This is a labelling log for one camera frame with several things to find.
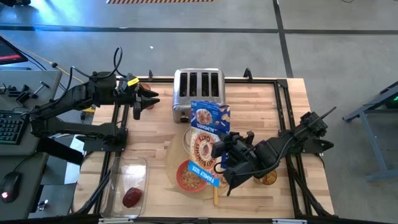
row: keyboard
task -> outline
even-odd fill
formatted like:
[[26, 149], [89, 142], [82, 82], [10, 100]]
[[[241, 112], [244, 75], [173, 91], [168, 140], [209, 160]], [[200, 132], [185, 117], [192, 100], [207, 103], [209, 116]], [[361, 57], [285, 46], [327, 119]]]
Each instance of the keyboard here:
[[28, 123], [21, 118], [22, 113], [0, 110], [0, 144], [19, 144]]

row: concrete floor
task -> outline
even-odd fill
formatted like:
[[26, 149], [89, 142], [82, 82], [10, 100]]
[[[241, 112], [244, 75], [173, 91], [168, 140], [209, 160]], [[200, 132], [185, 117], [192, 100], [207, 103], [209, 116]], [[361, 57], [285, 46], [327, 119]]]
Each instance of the concrete floor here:
[[[33, 0], [31, 7], [5, 7], [0, 21], [7, 25], [276, 28], [272, 0], [140, 5], [100, 2]], [[279, 4], [285, 29], [398, 29], [398, 2], [393, 0], [355, 0], [350, 4], [340, 0], [279, 0]], [[182, 67], [218, 67], [233, 77], [250, 67], [255, 77], [286, 77], [278, 34], [0, 33], [63, 67], [74, 65], [86, 72], [110, 70], [113, 52], [120, 45], [124, 49], [121, 71], [136, 75], [146, 75], [148, 69], [154, 75], [172, 75]], [[343, 218], [396, 223], [398, 180], [366, 182], [365, 175], [377, 171], [376, 158], [359, 120], [346, 124], [341, 117], [397, 81], [398, 35], [287, 35], [286, 39], [294, 77], [304, 78], [312, 110], [323, 113], [338, 107], [325, 119], [329, 125], [325, 139], [335, 143], [325, 153], [335, 213]], [[62, 119], [80, 122], [73, 113]], [[393, 119], [372, 118], [371, 124], [377, 133], [385, 127], [396, 133], [398, 127], [388, 125], [396, 124]], [[379, 143], [388, 166], [397, 168], [393, 137], [387, 135]]]

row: wooden table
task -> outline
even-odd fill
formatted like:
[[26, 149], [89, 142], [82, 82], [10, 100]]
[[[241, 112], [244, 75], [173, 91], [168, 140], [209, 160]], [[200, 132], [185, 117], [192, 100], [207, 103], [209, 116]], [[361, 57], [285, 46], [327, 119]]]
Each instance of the wooden table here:
[[[288, 79], [288, 84], [294, 119], [299, 123], [301, 115], [310, 111], [304, 80], [291, 78]], [[259, 185], [250, 179], [234, 189], [229, 197], [221, 195], [217, 207], [213, 205], [213, 199], [192, 199], [170, 190], [173, 186], [165, 173], [167, 146], [175, 133], [183, 127], [173, 122], [172, 83], [151, 83], [150, 86], [159, 93], [160, 103], [153, 110], [143, 111], [139, 121], [129, 115], [129, 137], [122, 154], [123, 158], [145, 157], [148, 160], [149, 187], [142, 217], [294, 217], [285, 160], [277, 168], [277, 181], [273, 185]], [[254, 131], [254, 143], [277, 135], [279, 119], [272, 85], [227, 84], [226, 102], [231, 106], [232, 131]], [[110, 122], [112, 114], [113, 106], [97, 108], [93, 124]], [[285, 123], [289, 128], [289, 122], [286, 120]], [[311, 154], [303, 154], [302, 157], [309, 189], [325, 210], [333, 213], [321, 160]], [[95, 152], [82, 165], [74, 199], [76, 209], [83, 206], [97, 187], [103, 158], [103, 152]], [[298, 187], [297, 189], [300, 208], [304, 211], [302, 193]]]

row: cereal box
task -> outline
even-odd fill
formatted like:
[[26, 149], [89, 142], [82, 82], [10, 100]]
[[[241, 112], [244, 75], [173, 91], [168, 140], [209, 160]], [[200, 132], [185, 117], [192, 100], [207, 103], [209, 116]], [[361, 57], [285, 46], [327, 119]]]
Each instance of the cereal box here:
[[218, 132], [229, 133], [231, 117], [228, 105], [209, 101], [191, 101], [191, 142], [189, 171], [199, 175], [211, 185], [223, 187], [226, 182], [213, 170], [221, 158], [211, 157], [213, 144], [219, 141]]

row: stainless steel toaster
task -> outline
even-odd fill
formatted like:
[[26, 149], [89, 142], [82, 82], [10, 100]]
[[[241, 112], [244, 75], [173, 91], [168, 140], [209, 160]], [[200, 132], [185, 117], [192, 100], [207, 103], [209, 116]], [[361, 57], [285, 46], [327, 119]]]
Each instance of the stainless steel toaster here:
[[176, 123], [190, 120], [192, 100], [225, 104], [224, 73], [217, 68], [184, 68], [175, 71], [173, 117]]

